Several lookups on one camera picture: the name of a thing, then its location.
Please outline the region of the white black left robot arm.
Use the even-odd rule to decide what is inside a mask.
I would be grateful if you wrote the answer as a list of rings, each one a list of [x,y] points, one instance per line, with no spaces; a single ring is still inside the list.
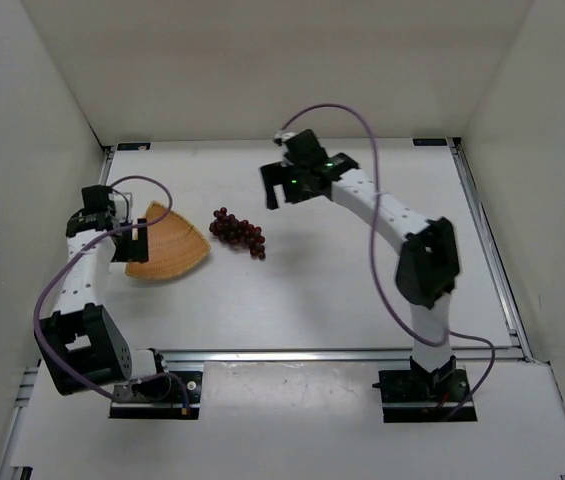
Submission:
[[[83,207],[66,226],[68,262],[53,279],[61,282],[50,315],[34,311],[34,337],[53,383],[63,396],[94,390],[107,398],[105,385],[159,380],[163,356],[154,349],[131,348],[104,305],[110,265],[149,260],[151,221],[131,217],[132,200],[108,185],[82,189]]]

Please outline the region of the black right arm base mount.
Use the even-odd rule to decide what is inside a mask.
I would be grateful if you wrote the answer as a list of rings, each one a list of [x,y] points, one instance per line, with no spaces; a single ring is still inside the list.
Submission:
[[[458,369],[429,390],[410,370],[381,370],[372,385],[380,394],[383,422],[390,424],[476,422],[466,371]]]

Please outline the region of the dark red fake grapes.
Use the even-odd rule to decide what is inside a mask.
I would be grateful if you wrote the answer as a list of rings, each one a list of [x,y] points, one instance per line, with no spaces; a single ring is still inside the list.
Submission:
[[[238,219],[226,207],[213,211],[209,232],[230,248],[243,248],[254,259],[261,261],[266,259],[266,238],[262,233],[262,228],[247,219]]]

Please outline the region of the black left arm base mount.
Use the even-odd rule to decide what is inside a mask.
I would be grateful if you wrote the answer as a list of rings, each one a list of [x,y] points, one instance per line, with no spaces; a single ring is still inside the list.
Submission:
[[[162,377],[146,383],[116,385],[110,403],[110,419],[178,420],[199,418],[204,368],[201,364],[169,364],[180,381]]]

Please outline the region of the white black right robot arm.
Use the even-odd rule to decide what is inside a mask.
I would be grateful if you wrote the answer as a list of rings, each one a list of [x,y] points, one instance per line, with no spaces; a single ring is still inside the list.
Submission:
[[[310,129],[280,131],[273,141],[282,158],[260,169],[267,209],[278,206],[277,186],[291,204],[325,197],[393,248],[395,284],[411,311],[409,322],[397,322],[414,341],[410,369],[428,393],[441,389],[456,369],[449,343],[449,306],[460,273],[453,224],[444,217],[429,219],[382,192],[351,157],[329,155]]]

